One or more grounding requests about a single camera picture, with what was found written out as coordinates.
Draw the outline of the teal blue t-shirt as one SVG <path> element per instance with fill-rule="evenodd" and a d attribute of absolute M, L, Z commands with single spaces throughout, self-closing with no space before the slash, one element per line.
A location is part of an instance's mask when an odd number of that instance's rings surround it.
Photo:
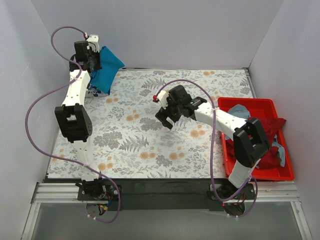
<path fill-rule="evenodd" d="M 119 69 L 125 67 L 125 64 L 117 58 L 106 46 L 100 50 L 101 69 L 91 74 L 90 84 L 107 93 L 111 91 L 111 86 Z"/>

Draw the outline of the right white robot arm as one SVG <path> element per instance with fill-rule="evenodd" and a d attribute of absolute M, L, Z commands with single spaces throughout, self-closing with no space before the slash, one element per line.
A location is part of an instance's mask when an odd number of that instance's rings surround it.
<path fill-rule="evenodd" d="M 270 150 L 271 144 L 257 118 L 244 119 L 233 116 L 213 105 L 202 97 L 192 98 L 182 85 L 166 92 L 161 90 L 153 96 L 154 102 L 161 104 L 155 117 L 168 129 L 181 116 L 207 124 L 224 133 L 233 141 L 235 165 L 228 177 L 227 195 L 237 199 L 245 192 L 243 184 L 249 179 L 256 165 Z"/>

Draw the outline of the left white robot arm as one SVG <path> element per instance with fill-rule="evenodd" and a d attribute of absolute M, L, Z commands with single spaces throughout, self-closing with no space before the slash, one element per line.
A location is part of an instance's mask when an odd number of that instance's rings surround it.
<path fill-rule="evenodd" d="M 74 43 L 75 54 L 70 58 L 69 76 L 74 81 L 68 87 L 66 97 L 61 106 L 54 110 L 60 131 L 76 152 L 77 161 L 84 164 L 79 187 L 82 192 L 95 200 L 106 196 L 106 187 L 102 184 L 94 161 L 90 137 L 93 133 L 92 121 L 85 110 L 85 96 L 91 80 L 91 73 L 101 68 L 100 46 L 97 40 Z"/>

